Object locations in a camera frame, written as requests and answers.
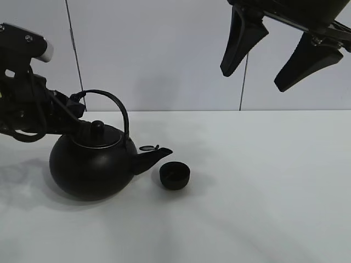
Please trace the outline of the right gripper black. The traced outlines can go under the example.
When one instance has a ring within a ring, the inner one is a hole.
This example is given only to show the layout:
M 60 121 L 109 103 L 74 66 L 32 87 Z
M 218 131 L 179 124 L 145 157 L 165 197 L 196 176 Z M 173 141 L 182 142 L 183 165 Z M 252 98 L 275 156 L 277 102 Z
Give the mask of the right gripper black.
M 285 92 L 314 72 L 337 64 L 343 58 L 335 47 L 316 45 L 313 36 L 327 38 L 350 52 L 350 28 L 336 20 L 349 1 L 229 1 L 232 5 L 227 47 L 220 69 L 231 76 L 243 58 L 269 31 L 263 16 L 304 32 L 293 54 L 274 79 Z

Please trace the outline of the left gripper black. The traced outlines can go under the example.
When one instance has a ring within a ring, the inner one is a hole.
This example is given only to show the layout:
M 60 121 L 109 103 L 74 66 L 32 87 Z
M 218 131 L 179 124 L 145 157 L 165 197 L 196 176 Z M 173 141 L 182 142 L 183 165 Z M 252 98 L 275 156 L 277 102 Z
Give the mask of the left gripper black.
M 46 87 L 46 79 L 32 72 L 1 77 L 1 134 L 9 137 L 76 135 L 90 127 L 80 120 L 85 105 Z

